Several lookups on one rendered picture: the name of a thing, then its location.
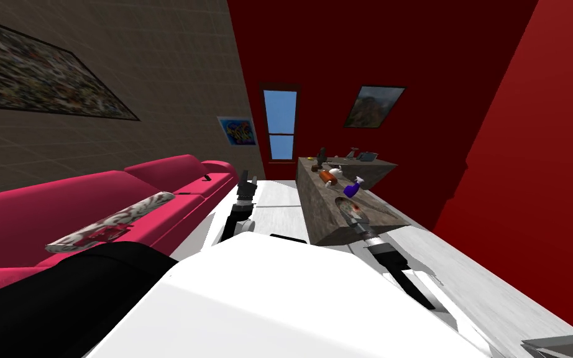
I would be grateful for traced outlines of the large multicoloured wall painting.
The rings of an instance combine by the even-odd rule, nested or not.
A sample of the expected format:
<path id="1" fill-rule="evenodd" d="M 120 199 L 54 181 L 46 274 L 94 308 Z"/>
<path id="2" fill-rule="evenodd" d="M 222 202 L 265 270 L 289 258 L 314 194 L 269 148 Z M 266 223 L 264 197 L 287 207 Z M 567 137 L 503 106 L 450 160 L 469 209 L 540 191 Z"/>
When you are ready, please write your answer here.
<path id="1" fill-rule="evenodd" d="M 71 51 L 3 25 L 0 109 L 138 121 Z"/>

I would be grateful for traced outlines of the blue graffiti wall picture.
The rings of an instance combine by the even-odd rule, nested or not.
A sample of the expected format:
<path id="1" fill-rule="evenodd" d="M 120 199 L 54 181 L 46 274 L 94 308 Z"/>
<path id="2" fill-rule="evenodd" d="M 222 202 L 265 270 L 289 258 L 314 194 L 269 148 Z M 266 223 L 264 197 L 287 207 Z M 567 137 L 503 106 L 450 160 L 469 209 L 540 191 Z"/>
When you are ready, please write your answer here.
<path id="1" fill-rule="evenodd" d="M 257 139 L 251 117 L 217 117 L 231 146 L 255 146 Z"/>

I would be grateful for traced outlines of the dark framed window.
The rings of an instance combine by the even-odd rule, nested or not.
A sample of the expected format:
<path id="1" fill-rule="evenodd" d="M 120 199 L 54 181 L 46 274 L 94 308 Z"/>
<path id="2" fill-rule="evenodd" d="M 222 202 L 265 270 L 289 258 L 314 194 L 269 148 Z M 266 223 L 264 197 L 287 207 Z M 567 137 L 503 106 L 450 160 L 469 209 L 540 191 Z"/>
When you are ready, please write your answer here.
<path id="1" fill-rule="evenodd" d="M 293 83 L 259 83 L 267 126 L 268 163 L 296 159 L 296 128 L 300 86 Z"/>

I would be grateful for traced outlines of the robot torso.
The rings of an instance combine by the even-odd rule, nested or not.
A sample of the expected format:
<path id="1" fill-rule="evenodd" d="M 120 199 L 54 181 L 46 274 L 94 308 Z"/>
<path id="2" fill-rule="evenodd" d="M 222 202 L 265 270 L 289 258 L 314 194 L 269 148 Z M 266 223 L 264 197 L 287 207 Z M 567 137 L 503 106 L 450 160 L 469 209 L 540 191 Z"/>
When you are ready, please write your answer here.
<path id="1" fill-rule="evenodd" d="M 244 232 L 172 267 L 88 358 L 490 358 L 358 257 Z"/>

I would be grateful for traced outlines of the brown stone table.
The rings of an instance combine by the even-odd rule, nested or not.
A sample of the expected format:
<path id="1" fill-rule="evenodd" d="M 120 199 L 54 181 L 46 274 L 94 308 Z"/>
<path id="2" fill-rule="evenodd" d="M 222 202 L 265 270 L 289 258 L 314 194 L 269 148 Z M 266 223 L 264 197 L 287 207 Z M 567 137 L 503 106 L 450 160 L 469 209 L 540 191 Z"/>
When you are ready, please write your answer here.
<path id="1" fill-rule="evenodd" d="M 342 246 L 359 241 L 360 237 L 348 225 L 336 205 L 336 198 L 345 198 L 343 189 L 352 182 L 340 177 L 336 185 L 325 187 L 319 173 L 311 171 L 313 165 L 314 162 L 301 157 L 296 170 L 296 187 L 310 243 L 316 246 Z M 410 225 L 368 191 L 359 190 L 350 201 L 362 210 L 377 234 Z"/>

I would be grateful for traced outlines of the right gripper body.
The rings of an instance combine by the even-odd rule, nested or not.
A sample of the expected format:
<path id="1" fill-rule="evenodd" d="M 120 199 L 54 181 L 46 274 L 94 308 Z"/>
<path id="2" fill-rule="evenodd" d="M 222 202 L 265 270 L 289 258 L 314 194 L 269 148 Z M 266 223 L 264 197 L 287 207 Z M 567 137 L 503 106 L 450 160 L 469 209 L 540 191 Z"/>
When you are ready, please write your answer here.
<path id="1" fill-rule="evenodd" d="M 352 202 L 344 203 L 344 219 L 353 229 L 368 229 L 369 220 L 362 210 Z"/>

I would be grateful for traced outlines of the dark patterned plate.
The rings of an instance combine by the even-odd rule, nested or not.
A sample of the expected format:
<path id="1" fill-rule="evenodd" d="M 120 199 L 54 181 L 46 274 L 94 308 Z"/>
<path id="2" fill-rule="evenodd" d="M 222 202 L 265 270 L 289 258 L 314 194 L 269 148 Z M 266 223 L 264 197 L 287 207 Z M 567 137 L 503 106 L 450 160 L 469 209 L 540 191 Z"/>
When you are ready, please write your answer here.
<path id="1" fill-rule="evenodd" d="M 367 219 L 361 208 L 345 197 L 335 198 L 335 204 L 346 221 L 351 219 Z"/>

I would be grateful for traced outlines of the blue spray bottle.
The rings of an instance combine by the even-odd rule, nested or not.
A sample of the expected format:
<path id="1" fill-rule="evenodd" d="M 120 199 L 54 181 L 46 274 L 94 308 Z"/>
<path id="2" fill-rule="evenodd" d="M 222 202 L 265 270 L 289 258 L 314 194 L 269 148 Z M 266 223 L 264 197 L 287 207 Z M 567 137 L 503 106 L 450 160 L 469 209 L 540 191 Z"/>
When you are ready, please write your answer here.
<path id="1" fill-rule="evenodd" d="M 361 184 L 364 182 L 364 179 L 362 179 L 361 177 L 356 177 L 355 181 L 353 184 L 351 185 L 347 185 L 344 189 L 343 189 L 343 194 L 347 197 L 347 198 L 352 198 L 354 197 L 358 191 L 360 190 L 360 186 Z"/>

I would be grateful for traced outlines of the landscape wall picture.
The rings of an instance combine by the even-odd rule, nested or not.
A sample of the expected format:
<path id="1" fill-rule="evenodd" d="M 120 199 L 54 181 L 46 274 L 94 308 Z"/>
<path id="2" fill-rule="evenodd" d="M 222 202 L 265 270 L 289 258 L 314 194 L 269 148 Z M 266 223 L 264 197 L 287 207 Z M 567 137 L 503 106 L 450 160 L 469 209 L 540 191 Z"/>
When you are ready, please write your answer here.
<path id="1" fill-rule="evenodd" d="M 361 86 L 344 127 L 379 128 L 405 89 L 403 86 Z"/>

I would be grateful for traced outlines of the pink sofa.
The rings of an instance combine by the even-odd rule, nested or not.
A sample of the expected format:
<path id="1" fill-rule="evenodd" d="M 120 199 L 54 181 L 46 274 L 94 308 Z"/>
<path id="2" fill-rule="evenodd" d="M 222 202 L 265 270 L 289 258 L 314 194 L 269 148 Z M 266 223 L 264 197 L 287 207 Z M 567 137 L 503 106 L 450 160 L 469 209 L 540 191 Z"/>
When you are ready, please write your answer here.
<path id="1" fill-rule="evenodd" d="M 227 162 L 192 155 L 0 192 L 0 288 L 66 258 L 45 246 L 159 191 L 169 203 L 120 237 L 170 255 L 239 181 Z"/>

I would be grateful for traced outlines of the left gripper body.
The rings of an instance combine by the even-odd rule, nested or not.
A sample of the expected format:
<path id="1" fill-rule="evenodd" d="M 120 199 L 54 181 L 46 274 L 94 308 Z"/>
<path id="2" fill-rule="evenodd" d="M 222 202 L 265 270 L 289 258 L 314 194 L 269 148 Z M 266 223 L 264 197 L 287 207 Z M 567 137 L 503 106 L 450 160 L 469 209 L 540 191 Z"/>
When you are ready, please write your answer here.
<path id="1" fill-rule="evenodd" d="M 241 181 L 237 186 L 237 200 L 238 201 L 252 201 L 257 189 L 255 181 Z"/>

